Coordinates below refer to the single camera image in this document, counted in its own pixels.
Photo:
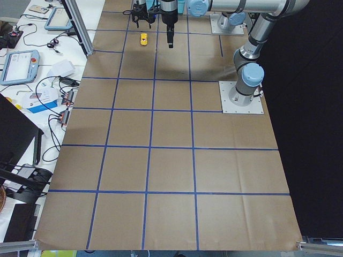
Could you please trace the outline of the yellow toy beetle car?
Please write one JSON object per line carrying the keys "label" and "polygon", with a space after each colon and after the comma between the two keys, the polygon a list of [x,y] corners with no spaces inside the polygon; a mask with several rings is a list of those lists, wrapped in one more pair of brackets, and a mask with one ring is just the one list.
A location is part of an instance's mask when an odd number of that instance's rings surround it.
{"label": "yellow toy beetle car", "polygon": [[147,33],[141,33],[140,34],[140,45],[141,46],[147,46],[148,44],[148,34]]}

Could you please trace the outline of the teal plastic storage bin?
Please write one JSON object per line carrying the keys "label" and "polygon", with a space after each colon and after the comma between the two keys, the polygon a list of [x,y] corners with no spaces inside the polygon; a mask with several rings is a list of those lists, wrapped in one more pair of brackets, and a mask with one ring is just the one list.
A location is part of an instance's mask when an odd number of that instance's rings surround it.
{"label": "teal plastic storage bin", "polygon": [[[178,0],[177,2],[178,2],[178,13],[179,14],[183,14],[185,0]],[[153,6],[154,3],[156,3],[156,1],[154,1],[154,0],[146,0],[147,9],[150,9]]]}

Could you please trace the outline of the far blue teach pendant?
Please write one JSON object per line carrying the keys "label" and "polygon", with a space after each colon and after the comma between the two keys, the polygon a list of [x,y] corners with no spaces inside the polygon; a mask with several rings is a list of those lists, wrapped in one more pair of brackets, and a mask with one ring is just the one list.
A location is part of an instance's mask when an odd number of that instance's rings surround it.
{"label": "far blue teach pendant", "polygon": [[66,31],[71,29],[72,24],[66,10],[63,7],[55,7],[44,28],[48,31]]}

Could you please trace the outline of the blue teach pendant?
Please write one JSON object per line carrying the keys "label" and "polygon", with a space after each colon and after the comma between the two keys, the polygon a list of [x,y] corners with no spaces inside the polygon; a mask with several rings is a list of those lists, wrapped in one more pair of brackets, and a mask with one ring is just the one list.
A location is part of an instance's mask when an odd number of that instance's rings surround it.
{"label": "blue teach pendant", "polygon": [[44,28],[48,31],[66,31],[71,29],[72,24],[66,10],[63,7],[55,7]]}
{"label": "blue teach pendant", "polygon": [[6,55],[1,85],[31,83],[38,73],[40,54],[37,50],[10,52]]}

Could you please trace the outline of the black power adapter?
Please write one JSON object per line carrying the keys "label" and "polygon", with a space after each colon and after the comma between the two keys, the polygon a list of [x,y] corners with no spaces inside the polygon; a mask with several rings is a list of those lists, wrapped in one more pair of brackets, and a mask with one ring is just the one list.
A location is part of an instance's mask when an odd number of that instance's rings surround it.
{"label": "black power adapter", "polygon": [[70,87],[77,87],[79,86],[79,82],[74,80],[74,79],[71,79],[69,77],[60,77],[59,78],[59,81],[67,86],[70,86]]}

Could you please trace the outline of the blue and white box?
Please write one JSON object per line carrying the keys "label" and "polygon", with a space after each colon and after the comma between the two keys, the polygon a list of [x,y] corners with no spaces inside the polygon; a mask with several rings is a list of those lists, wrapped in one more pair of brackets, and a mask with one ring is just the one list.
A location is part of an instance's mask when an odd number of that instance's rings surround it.
{"label": "blue and white box", "polygon": [[31,113],[37,113],[58,106],[57,89],[47,87],[36,92],[26,93],[22,98],[22,106]]}

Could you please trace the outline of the near blue teach pendant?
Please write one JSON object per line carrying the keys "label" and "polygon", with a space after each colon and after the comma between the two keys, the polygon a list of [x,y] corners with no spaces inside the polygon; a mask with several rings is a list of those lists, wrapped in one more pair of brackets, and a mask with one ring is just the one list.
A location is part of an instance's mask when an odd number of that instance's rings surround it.
{"label": "near blue teach pendant", "polygon": [[6,55],[1,85],[31,83],[38,73],[40,54],[37,50],[10,52]]}

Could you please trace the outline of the brown paper grid mat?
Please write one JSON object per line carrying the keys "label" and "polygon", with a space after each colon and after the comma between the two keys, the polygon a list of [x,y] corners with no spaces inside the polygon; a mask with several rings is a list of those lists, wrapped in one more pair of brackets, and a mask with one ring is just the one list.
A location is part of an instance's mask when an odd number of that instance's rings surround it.
{"label": "brown paper grid mat", "polygon": [[[267,109],[222,112],[247,35],[208,16],[131,23],[105,1],[35,235],[43,250],[291,251],[301,240]],[[148,34],[147,46],[140,34]]]}

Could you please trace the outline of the black monitor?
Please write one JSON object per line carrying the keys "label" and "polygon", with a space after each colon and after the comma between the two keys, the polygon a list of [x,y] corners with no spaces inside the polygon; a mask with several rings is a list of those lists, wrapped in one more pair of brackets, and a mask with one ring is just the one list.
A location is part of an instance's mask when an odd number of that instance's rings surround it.
{"label": "black monitor", "polygon": [[1,168],[12,171],[26,149],[34,141],[33,164],[41,158],[43,131],[1,96]]}

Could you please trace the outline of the aluminium frame post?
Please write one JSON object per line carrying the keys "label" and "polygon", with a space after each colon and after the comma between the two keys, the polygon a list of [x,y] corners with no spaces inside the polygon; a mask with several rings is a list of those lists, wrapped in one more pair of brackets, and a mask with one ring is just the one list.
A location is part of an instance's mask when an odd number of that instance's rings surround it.
{"label": "aluminium frame post", "polygon": [[86,57],[93,54],[92,41],[75,0],[62,0],[62,4],[76,32],[79,44]]}

